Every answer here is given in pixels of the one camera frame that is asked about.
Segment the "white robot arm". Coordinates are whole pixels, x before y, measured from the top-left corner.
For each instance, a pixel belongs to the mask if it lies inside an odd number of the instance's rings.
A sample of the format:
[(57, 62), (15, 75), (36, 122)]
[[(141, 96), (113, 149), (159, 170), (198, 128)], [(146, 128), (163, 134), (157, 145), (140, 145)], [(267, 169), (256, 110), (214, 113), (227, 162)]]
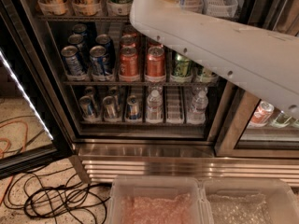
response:
[(179, 0), (134, 0), (141, 34), (299, 118), (299, 38), (190, 12)]

